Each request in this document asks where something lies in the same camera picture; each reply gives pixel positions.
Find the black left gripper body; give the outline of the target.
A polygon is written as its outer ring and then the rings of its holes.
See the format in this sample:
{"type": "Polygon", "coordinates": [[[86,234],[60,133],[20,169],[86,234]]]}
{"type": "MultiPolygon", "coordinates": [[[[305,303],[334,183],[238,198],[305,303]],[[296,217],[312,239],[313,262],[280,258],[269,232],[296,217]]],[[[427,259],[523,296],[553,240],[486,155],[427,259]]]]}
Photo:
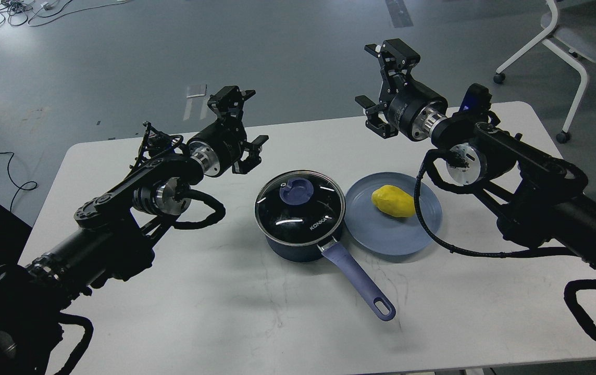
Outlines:
{"type": "Polygon", "coordinates": [[[225,116],[190,138],[188,150],[202,164],[204,174],[216,178],[241,159],[245,142],[241,119],[225,116]]]}

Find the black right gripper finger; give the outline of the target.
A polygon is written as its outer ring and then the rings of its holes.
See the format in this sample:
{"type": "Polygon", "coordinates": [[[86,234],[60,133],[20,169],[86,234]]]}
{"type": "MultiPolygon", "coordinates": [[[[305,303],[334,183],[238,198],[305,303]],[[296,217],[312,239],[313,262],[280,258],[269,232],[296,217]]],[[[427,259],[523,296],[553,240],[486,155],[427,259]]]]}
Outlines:
{"type": "Polygon", "coordinates": [[[421,55],[400,39],[367,44],[364,51],[376,57],[382,77],[381,94],[396,94],[413,81],[412,69],[421,55]]]}
{"type": "Polygon", "coordinates": [[[388,109],[388,103],[381,101],[375,104],[366,95],[356,96],[355,102],[362,107],[366,117],[365,125],[369,130],[383,139],[398,135],[398,129],[395,126],[381,119],[384,110],[388,109]]]}

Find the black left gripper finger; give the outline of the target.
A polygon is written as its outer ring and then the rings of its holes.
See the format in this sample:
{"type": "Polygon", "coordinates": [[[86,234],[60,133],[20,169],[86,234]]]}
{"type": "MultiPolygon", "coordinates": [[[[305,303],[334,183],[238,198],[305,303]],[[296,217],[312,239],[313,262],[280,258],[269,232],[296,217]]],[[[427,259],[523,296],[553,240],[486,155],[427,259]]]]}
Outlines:
{"type": "Polygon", "coordinates": [[[248,174],[260,163],[262,163],[260,153],[262,152],[263,144],[268,140],[268,135],[258,135],[253,142],[241,142],[241,155],[234,159],[232,166],[233,173],[248,174]]]}
{"type": "Polygon", "coordinates": [[[219,92],[210,95],[207,106],[217,119],[224,120],[232,117],[241,121],[245,102],[256,93],[255,90],[241,90],[236,85],[223,87],[219,92]]]}

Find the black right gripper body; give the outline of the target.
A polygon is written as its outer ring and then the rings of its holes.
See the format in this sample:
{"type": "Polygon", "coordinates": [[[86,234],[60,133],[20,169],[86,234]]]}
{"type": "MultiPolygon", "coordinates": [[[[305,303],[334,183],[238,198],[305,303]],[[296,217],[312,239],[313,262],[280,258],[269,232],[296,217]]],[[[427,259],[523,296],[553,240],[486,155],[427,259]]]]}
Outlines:
{"type": "Polygon", "coordinates": [[[428,137],[428,131],[419,127],[425,107],[444,114],[448,101],[423,83],[408,83],[389,102],[388,122],[413,142],[422,141],[428,137]]]}

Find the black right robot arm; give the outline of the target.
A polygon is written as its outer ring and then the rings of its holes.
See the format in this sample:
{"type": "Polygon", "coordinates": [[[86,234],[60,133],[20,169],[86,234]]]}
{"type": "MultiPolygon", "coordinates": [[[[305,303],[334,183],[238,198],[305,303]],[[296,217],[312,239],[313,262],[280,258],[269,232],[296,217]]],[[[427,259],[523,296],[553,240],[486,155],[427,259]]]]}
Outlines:
{"type": "MultiPolygon", "coordinates": [[[[452,116],[445,97],[412,77],[421,57],[399,39],[367,44],[382,78],[379,98],[355,98],[366,126],[384,139],[403,134],[413,142],[430,139],[416,178],[414,206],[427,235],[451,253],[477,258],[541,258],[572,255],[596,270],[596,202],[584,195],[588,177],[572,163],[501,130],[491,93],[474,83],[452,116]],[[428,175],[439,189],[471,194],[496,216],[503,239],[517,252],[475,252],[439,238],[425,223],[419,197],[428,175]]],[[[596,279],[568,282],[563,299],[584,332],[596,341],[596,325],[577,293],[596,290],[596,279]]]]}

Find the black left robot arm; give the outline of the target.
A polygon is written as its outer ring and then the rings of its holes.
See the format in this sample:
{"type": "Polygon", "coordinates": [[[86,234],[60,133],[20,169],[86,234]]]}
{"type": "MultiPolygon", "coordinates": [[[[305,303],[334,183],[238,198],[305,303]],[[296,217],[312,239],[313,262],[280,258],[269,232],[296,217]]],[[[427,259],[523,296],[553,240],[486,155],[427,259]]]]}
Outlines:
{"type": "Polygon", "coordinates": [[[188,142],[145,122],[125,178],[79,207],[77,231],[29,265],[20,265],[19,257],[30,228],[0,206],[0,374],[46,373],[64,326],[74,325],[83,336],[58,371],[70,374],[95,330],[66,308],[108,279],[127,281],[150,268],[153,247],[169,229],[198,230],[224,218],[224,205],[195,186],[228,169],[249,173],[262,161],[268,137],[249,142],[242,123],[253,95],[235,85],[211,95],[207,106],[216,119],[188,142]]]}

